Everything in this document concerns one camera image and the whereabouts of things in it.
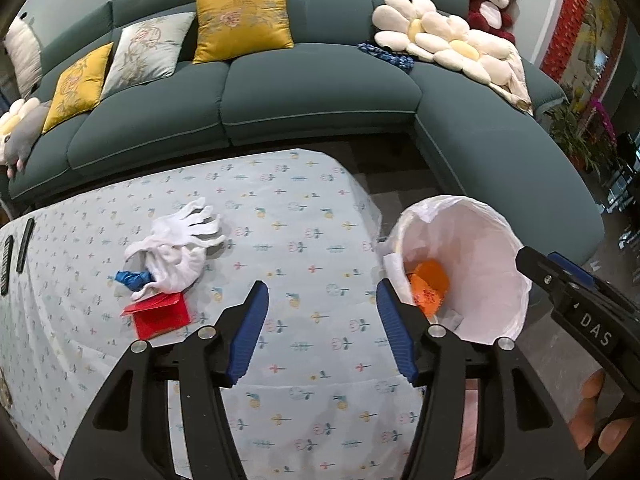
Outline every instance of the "gray plush toy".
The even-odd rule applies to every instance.
[[[16,124],[11,134],[4,138],[4,160],[6,161],[6,176],[14,177],[14,166],[18,171],[24,168],[31,149],[41,136],[44,121],[47,119],[51,101],[41,103]]]

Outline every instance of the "purple garland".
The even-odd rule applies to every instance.
[[[595,97],[591,98],[591,100],[589,101],[589,104],[591,106],[593,106],[595,108],[595,110],[598,112],[598,115],[600,116],[600,119],[602,120],[602,125],[604,126],[604,129],[609,134],[609,139],[611,140],[611,143],[615,146],[616,145],[616,132],[613,129],[613,124],[611,123],[611,119],[609,118],[609,114],[607,114],[607,111],[604,109],[604,106],[602,105],[602,103],[598,99],[596,99]]]

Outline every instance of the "red envelope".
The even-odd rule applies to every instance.
[[[151,339],[189,324],[189,313],[181,292],[157,294],[131,303],[121,316],[133,316],[140,339]]]

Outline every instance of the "plastic bag liner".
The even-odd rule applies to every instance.
[[[449,291],[431,322],[457,317],[461,339],[493,344],[516,339],[524,326],[531,280],[516,269],[522,243],[506,219],[466,196],[428,198],[406,209],[382,243],[387,276],[403,303],[415,304],[406,274],[434,258],[449,276]]]

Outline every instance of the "white patterned tablecloth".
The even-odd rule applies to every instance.
[[[0,298],[0,365],[12,417],[63,456],[82,416],[136,339],[114,283],[124,247],[154,218],[206,197],[223,215],[224,248],[186,293],[184,339],[244,301],[255,280],[270,306],[249,370],[223,392],[251,480],[399,478],[422,397],[398,375],[375,305],[380,213],[329,156],[294,150],[165,171],[84,193],[0,229],[15,238]],[[27,218],[26,266],[15,272]],[[176,471],[189,476],[179,385],[169,384]]]

